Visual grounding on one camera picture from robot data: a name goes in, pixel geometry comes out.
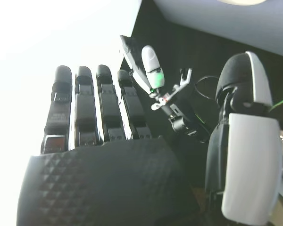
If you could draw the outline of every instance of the white ceiling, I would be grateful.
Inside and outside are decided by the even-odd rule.
[[[235,6],[217,0],[154,0],[165,18],[283,55],[283,0]]]

